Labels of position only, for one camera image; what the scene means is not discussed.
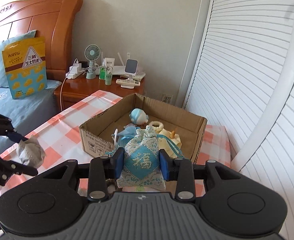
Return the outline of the white curved pole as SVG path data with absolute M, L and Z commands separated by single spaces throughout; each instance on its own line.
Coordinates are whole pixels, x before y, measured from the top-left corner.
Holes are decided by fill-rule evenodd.
M 272 127 L 276 123 L 278 116 L 286 104 L 287 98 L 294 86 L 294 22 L 291 32 L 289 48 L 286 59 L 274 88 L 272 96 L 257 123 L 255 129 L 245 142 L 242 149 L 237 153 L 231 162 L 231 168 L 240 171 L 250 158 L 258 150 L 265 140 Z

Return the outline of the brown knitted scrunchie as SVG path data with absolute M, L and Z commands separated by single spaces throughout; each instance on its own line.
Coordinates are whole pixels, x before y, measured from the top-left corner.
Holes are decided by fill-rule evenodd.
M 113 192 L 117 191 L 118 186 L 117 186 L 116 180 L 108 179 L 106 180 L 106 183 L 107 183 L 107 191 L 109 194 L 112 194 Z

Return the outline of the cream knitted scrunchie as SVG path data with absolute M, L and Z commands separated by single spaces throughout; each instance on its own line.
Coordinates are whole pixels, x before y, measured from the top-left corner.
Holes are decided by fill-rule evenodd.
M 160 121 L 151 121 L 149 125 L 154 129 L 156 133 L 160 133 L 164 128 L 164 124 Z

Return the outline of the blue embroidered sachet with tassel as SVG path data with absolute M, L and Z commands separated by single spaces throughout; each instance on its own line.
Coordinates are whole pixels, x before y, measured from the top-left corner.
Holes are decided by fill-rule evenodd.
M 158 133 L 148 125 L 138 128 L 136 136 L 124 147 L 123 169 L 117 186 L 166 189 L 159 163 Z

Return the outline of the pale green tube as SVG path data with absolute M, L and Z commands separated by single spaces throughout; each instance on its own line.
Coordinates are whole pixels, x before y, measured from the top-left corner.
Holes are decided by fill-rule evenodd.
M 105 85 L 107 86 L 110 86 L 112 84 L 112 71 L 113 71 L 112 66 L 106 67 L 104 80 L 105 80 Z

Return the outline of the light blue round doll toy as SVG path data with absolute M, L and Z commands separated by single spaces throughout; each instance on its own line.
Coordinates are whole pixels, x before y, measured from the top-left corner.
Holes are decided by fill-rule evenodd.
M 137 126 L 147 124 L 149 116 L 140 108 L 135 108 L 129 114 L 131 122 Z

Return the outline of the white phone stand with screen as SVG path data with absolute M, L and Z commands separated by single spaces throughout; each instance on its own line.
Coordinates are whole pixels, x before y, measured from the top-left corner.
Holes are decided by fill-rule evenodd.
M 134 59 L 127 59 L 125 65 L 125 74 L 128 75 L 130 80 L 133 79 L 133 76 L 136 75 L 136 71 L 138 68 L 138 61 Z

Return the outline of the wooden nightstand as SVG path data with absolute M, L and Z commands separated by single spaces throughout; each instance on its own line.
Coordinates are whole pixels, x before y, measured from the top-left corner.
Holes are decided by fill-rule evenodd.
M 116 84 L 116 80 L 119 78 L 120 76 L 113 76 L 110 86 L 105 85 L 105 81 L 98 77 L 88 80 L 84 75 L 81 75 L 76 79 L 67 79 L 54 92 L 60 111 L 71 107 L 98 90 L 111 92 L 121 97 L 132 93 L 144 94 L 145 78 L 140 81 L 140 86 L 134 89 L 121 88 Z

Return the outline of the white cosmetic tube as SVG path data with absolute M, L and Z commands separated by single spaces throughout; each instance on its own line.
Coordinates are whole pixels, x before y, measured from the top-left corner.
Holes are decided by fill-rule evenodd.
M 114 58 L 106 57 L 104 59 L 104 63 L 106 67 L 114 67 L 114 62 L 115 62 Z

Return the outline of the yellow cleaning cloth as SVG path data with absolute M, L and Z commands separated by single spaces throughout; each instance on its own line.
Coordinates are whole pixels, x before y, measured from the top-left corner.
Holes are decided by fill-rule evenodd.
M 167 155 L 172 158 L 183 157 L 183 153 L 181 151 L 182 142 L 180 136 L 176 134 L 175 139 L 170 138 L 170 131 L 163 128 L 163 130 L 158 133 L 158 148 L 159 150 L 165 150 Z

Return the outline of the light blue face mask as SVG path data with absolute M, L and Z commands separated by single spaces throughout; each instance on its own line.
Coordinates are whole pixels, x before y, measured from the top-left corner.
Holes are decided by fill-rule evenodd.
M 124 148 L 127 143 L 136 136 L 137 129 L 138 127 L 128 126 L 123 131 L 119 132 L 116 128 L 112 134 L 112 139 L 114 142 L 114 149 L 112 150 L 112 153 L 114 153 L 120 147 Z

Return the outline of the grey sachet pillow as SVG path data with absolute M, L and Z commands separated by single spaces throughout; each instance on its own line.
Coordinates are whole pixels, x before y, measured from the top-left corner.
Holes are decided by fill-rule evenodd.
M 26 141 L 21 140 L 16 148 L 16 153 L 23 165 L 38 169 L 44 163 L 46 153 L 36 137 Z

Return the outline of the green clear bottle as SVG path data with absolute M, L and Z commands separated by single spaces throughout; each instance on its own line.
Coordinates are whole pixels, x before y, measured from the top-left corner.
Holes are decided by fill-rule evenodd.
M 105 65 L 100 66 L 100 73 L 99 73 L 99 79 L 104 80 L 106 75 L 106 67 Z

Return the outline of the blue grey bed sheet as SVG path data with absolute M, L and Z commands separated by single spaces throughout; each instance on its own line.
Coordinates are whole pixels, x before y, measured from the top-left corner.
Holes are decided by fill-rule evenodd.
M 27 135 L 59 112 L 54 91 L 60 84 L 48 80 L 46 89 L 16 100 L 8 88 L 0 87 L 0 114 L 12 120 L 18 133 Z

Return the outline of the white remote control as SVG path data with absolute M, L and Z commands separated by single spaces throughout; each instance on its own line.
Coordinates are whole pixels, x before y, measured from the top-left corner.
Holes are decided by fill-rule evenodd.
M 131 80 L 131 79 L 117 79 L 116 84 L 120 85 L 121 88 L 127 88 L 127 89 L 134 89 L 135 87 L 140 86 L 139 81 Z

